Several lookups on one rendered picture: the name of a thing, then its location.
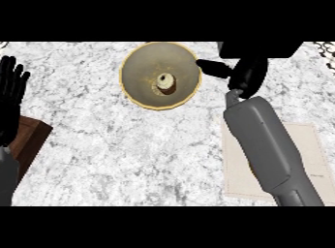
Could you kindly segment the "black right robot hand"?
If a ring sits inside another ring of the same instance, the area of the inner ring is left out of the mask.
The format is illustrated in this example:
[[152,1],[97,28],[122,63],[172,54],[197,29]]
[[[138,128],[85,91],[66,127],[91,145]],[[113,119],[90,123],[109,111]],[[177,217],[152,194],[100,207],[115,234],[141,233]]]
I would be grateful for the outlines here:
[[246,57],[239,60],[234,68],[222,62],[205,59],[196,60],[202,72],[212,77],[228,79],[230,90],[240,90],[242,99],[249,99],[258,92],[267,73],[268,62],[264,57]]

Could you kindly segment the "beige placemat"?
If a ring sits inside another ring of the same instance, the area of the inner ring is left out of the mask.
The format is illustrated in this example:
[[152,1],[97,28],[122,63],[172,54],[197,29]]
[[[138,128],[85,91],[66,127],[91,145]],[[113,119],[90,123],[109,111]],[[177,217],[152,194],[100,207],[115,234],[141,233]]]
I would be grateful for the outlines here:
[[[326,206],[335,205],[335,180],[331,169],[321,149],[320,139],[312,124],[283,123],[292,141],[298,147],[305,172],[311,184]],[[224,195],[253,201],[272,201],[272,197],[262,191],[258,180],[249,168],[249,162],[239,142],[225,124],[221,124],[222,178]]]

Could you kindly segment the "black appliance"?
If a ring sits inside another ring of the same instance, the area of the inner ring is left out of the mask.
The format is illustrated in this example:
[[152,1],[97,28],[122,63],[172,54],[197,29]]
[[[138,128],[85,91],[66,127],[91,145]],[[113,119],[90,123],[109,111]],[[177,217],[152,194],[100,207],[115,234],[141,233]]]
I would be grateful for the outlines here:
[[289,58],[302,42],[218,42],[218,57],[237,59],[259,55],[265,58]]

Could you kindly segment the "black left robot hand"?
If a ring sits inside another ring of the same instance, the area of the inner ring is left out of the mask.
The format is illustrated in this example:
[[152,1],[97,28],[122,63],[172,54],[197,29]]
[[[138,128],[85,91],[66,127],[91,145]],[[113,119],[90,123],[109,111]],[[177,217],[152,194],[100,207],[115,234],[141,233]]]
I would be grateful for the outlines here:
[[16,63],[13,56],[3,56],[0,60],[0,146],[6,147],[15,140],[20,104],[29,72],[23,65]]

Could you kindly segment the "olive bowl with yellow rim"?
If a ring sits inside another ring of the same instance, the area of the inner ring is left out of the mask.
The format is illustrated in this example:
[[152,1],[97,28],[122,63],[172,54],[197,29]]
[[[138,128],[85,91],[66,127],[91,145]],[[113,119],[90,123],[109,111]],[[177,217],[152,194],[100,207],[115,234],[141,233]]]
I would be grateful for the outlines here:
[[[165,95],[158,81],[174,77],[175,90]],[[150,42],[124,58],[119,66],[119,87],[128,100],[141,108],[174,109],[193,97],[202,82],[196,56],[186,46],[172,42]]]

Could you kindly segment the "cream-frosted brown cupcake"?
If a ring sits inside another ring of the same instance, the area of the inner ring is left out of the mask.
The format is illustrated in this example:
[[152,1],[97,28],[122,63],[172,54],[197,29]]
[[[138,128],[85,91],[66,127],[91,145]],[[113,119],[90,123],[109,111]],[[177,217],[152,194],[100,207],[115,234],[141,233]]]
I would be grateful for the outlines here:
[[172,74],[162,73],[156,79],[156,87],[158,90],[165,94],[169,95],[175,91],[175,79]]

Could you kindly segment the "brown wooden block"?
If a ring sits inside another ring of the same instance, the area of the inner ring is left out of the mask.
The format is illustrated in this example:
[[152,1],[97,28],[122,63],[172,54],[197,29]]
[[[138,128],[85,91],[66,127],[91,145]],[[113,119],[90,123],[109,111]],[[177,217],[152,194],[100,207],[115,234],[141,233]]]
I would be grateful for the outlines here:
[[50,131],[51,127],[40,120],[23,116],[19,117],[18,134],[6,146],[10,148],[10,154],[19,162],[18,185]]

